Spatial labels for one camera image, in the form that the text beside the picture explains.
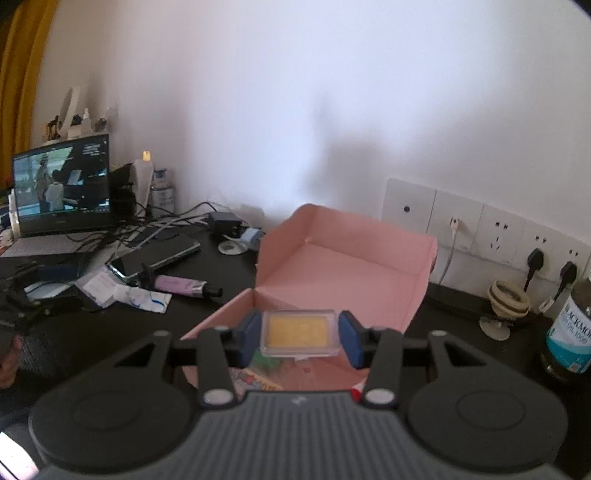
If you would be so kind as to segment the clear case with gold card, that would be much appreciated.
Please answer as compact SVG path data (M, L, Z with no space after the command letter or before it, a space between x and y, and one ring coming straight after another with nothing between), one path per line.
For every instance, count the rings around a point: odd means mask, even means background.
M259 350L270 358L334 357L339 354L338 315L334 310L263 312Z

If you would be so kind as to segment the pink cosmetic tube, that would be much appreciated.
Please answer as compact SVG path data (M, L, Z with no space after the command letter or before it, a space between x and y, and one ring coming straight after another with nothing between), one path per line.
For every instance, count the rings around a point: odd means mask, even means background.
M223 289L204 280L158 275L154 279L156 290L195 298L221 298Z

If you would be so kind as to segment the pink cardboard box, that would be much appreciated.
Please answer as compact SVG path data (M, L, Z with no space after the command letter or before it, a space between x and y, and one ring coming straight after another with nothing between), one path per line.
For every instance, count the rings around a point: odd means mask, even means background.
M256 286L186 333L235 326L252 308L349 310L363 326L405 331L438 255L426 234L322 206L301 206L263 237Z

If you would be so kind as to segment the grey blue charger plug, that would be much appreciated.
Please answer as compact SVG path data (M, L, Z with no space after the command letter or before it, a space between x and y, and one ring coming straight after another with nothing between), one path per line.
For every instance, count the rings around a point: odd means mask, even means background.
M239 240L245 247L252 251L259 251L260 241L263 239L264 232L262 229L247 227L240 235Z

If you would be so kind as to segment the black power adapter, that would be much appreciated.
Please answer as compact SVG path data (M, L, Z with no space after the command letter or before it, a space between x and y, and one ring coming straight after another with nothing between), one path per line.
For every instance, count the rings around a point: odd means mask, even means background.
M211 212L206 218L206 223L214 235L236 238L242 234L242 219L232 212Z

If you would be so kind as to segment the white paper packet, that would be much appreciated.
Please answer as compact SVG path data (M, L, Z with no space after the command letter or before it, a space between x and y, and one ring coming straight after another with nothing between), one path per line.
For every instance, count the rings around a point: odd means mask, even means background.
M164 314L172 298L169 293L127 286L106 266L85 274L75 285L102 309L118 302L138 310Z

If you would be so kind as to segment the small clear bottle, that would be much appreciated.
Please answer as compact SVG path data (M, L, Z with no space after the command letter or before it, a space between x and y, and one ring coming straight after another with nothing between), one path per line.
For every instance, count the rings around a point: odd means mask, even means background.
M153 172L150 204L154 218L170 215L175 210L174 188L166 169L155 169Z

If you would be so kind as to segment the dark supplement bottle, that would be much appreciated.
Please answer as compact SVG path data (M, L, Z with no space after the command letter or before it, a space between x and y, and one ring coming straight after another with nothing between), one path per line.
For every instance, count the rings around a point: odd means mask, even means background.
M573 374L583 374L590 367L590 294L587 276L573 288L546 336L553 360Z

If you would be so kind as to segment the white carton with yellow cap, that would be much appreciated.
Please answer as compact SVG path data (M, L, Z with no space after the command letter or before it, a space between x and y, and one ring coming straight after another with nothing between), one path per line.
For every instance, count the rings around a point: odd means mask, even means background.
M144 150L141 158L136 159L133 163L135 200L142 207L146 207L149 200L153 172L154 164L151 152Z

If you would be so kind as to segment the open laptop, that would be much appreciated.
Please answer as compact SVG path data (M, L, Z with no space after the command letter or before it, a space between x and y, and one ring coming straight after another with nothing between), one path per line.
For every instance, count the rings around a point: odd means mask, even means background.
M39 147L13 158L20 236L4 258L88 250L114 224L109 136L96 134Z

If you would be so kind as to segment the white wall socket panel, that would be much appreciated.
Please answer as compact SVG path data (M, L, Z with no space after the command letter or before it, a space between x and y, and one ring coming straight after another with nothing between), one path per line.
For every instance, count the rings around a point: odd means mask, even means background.
M431 187L390 178L382 219L438 240L444 249L526 272L534 250L544 255L537 275L556 282L571 262L583 275L590 266L590 246L516 214Z

